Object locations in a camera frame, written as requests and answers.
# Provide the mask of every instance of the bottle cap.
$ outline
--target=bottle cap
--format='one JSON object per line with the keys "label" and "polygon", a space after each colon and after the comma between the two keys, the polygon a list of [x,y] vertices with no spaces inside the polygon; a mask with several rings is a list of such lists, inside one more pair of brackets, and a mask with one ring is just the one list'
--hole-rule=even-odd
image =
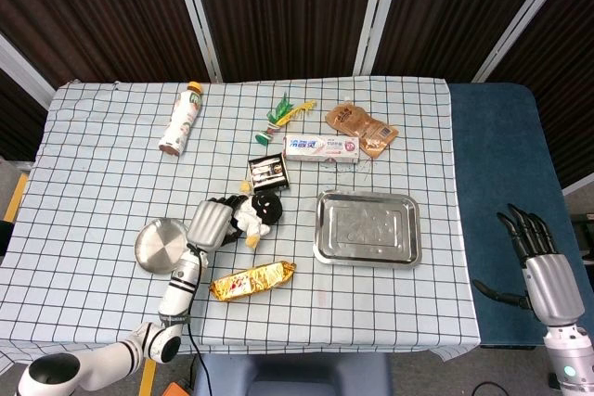
{"label": "bottle cap", "polygon": [[202,86],[200,85],[200,83],[197,83],[195,81],[192,81],[190,83],[187,83],[187,89],[188,90],[193,90],[196,93],[202,93]]}

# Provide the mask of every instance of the checkered tablecloth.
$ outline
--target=checkered tablecloth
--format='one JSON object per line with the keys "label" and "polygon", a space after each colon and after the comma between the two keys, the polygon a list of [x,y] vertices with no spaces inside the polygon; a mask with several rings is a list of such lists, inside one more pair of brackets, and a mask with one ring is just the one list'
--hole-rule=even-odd
{"label": "checkered tablecloth", "polygon": [[[317,107],[287,131],[336,134],[324,120],[353,100],[400,135],[358,164],[288,161],[284,212],[255,255],[241,239],[211,254],[192,331],[204,351],[414,351],[454,357],[479,332],[456,194],[450,94],[443,80],[359,77],[205,84],[204,106],[178,159],[158,150],[180,83],[69,83],[51,104],[43,143],[0,268],[3,367],[51,351],[95,348],[158,321],[167,275],[135,262],[146,223],[189,224],[197,205],[237,194],[248,159],[281,151],[254,132],[287,92]],[[400,271],[331,266],[312,252],[316,197],[329,189],[406,194],[420,205],[422,263]],[[212,278],[288,260],[286,286],[223,303]],[[184,336],[182,351],[188,351]]]}

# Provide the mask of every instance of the toothpaste box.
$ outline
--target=toothpaste box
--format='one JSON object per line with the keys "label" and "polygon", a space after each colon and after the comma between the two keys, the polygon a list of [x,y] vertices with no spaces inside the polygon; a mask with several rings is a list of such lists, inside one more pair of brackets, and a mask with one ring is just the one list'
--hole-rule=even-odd
{"label": "toothpaste box", "polygon": [[287,160],[358,162],[359,139],[324,134],[286,134],[283,153]]}

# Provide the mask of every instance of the food package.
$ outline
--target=food package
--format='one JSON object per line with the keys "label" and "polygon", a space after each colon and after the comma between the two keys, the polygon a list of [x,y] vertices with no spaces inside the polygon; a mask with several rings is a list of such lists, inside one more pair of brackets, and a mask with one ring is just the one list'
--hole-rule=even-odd
{"label": "food package", "polygon": [[336,106],[326,115],[326,122],[343,134],[358,137],[361,149],[373,159],[398,136],[395,127],[374,120],[366,111],[350,102]]}
{"label": "food package", "polygon": [[263,264],[214,280],[211,283],[211,292],[220,301],[247,297],[256,292],[282,285],[293,276],[294,271],[294,263]]}
{"label": "food package", "polygon": [[319,162],[358,162],[356,136],[327,134],[287,134],[283,154],[287,160]]}

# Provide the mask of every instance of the stainless steel tray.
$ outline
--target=stainless steel tray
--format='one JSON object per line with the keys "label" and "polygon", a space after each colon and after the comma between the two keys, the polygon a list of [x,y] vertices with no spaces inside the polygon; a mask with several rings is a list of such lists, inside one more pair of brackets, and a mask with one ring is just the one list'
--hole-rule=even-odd
{"label": "stainless steel tray", "polygon": [[412,268],[420,262],[419,205],[406,195],[323,192],[314,254],[323,263]]}

